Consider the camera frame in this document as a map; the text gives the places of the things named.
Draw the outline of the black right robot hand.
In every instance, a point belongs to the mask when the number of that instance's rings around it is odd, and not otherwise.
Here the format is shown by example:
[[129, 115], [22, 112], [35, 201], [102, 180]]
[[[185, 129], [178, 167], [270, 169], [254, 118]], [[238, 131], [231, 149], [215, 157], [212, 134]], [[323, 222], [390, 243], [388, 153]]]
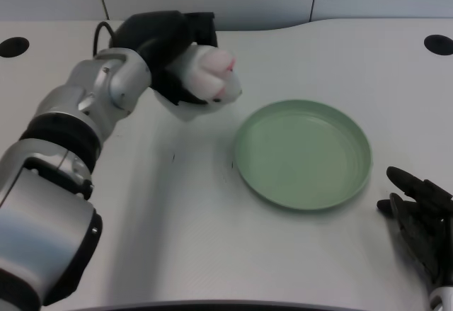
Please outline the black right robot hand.
[[390, 166], [386, 175], [405, 196], [379, 200], [377, 209], [397, 222], [403, 242], [436, 287], [452, 285], [452, 194]]

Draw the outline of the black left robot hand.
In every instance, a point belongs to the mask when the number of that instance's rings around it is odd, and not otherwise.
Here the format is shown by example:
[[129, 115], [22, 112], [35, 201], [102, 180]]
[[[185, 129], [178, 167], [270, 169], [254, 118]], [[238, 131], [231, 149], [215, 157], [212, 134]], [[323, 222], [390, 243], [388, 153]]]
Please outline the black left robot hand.
[[217, 46], [212, 12], [154, 11], [130, 16], [114, 32], [110, 47], [134, 50], [151, 70], [150, 87], [177, 106], [180, 102], [207, 104], [183, 88], [167, 70], [193, 43]]

